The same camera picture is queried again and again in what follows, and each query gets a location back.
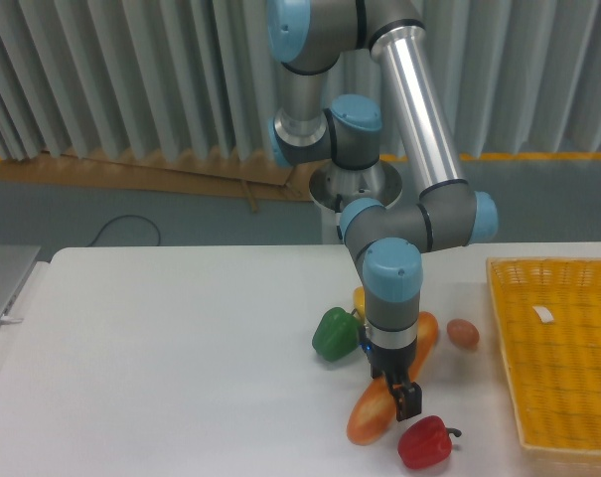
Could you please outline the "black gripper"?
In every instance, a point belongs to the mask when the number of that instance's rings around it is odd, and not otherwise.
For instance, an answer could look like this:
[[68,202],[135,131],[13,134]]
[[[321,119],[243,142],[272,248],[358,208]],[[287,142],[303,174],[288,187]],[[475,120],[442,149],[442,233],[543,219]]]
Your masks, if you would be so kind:
[[422,389],[409,377],[417,345],[417,326],[384,330],[362,325],[359,338],[363,351],[377,374],[384,375],[396,408],[396,420],[405,421],[422,413]]

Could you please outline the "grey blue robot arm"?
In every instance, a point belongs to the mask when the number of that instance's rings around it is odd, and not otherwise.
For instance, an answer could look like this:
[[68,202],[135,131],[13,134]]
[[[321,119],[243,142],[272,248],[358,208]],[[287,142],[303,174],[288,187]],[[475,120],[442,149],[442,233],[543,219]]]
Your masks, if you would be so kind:
[[[422,257],[491,240],[499,219],[493,199],[471,188],[429,73],[425,27],[408,1],[270,1],[269,48],[284,69],[281,105],[268,132],[276,161],[319,169],[310,195],[330,217],[363,285],[366,321],[358,335],[374,377],[383,378],[395,416],[418,415],[422,391],[414,359]],[[379,159],[378,105],[322,93],[344,53],[367,51],[379,66],[411,165],[416,204],[398,204],[401,182]]]

